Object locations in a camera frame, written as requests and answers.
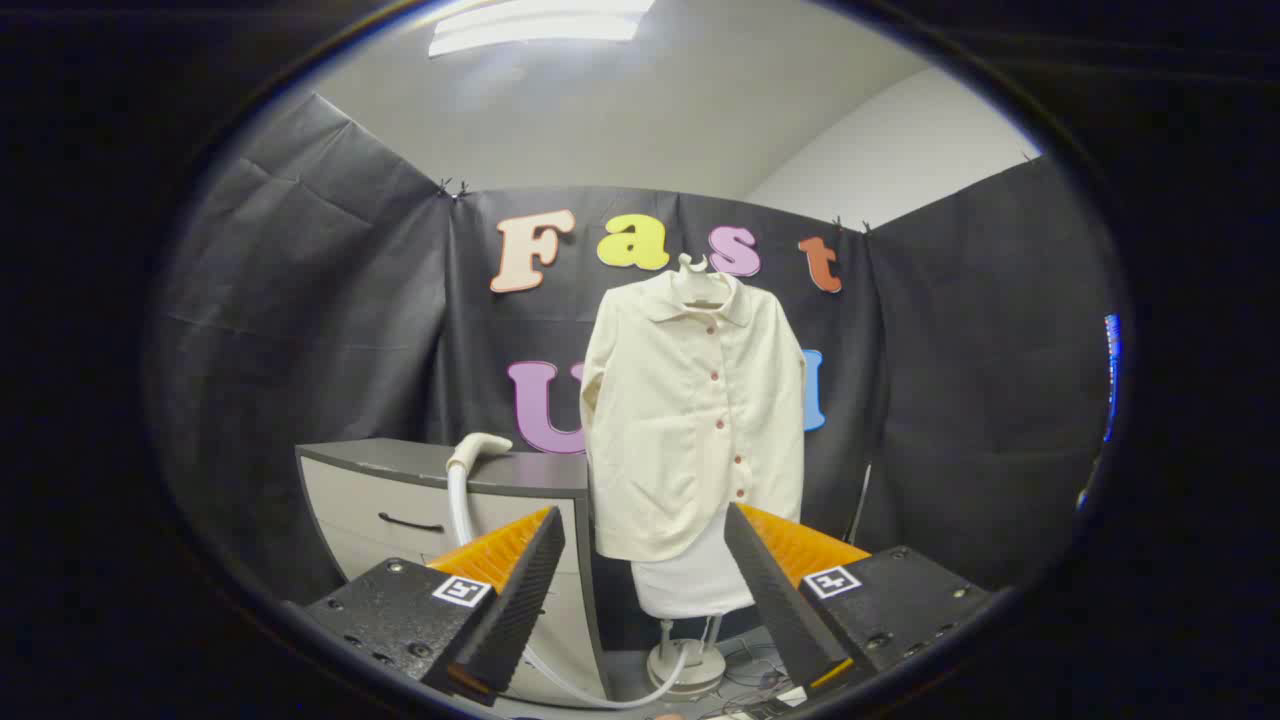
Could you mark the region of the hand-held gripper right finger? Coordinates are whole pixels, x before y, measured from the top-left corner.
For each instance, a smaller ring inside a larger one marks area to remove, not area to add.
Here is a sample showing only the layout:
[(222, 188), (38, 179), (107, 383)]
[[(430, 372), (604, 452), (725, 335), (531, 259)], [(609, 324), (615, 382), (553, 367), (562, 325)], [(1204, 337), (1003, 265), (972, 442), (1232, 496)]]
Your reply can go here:
[(995, 597), (910, 547), (869, 553), (746, 503), (728, 506), (724, 542), (792, 683), (810, 700), (911, 662)]

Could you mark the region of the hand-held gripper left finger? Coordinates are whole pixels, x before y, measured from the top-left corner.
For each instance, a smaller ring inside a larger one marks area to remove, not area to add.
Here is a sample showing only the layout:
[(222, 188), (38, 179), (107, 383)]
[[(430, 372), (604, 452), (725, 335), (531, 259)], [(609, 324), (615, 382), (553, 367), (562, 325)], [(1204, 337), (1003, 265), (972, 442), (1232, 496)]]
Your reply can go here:
[(301, 614), (390, 673), (492, 706), (509, 689), (566, 536), (547, 506), (431, 562), (387, 557)]

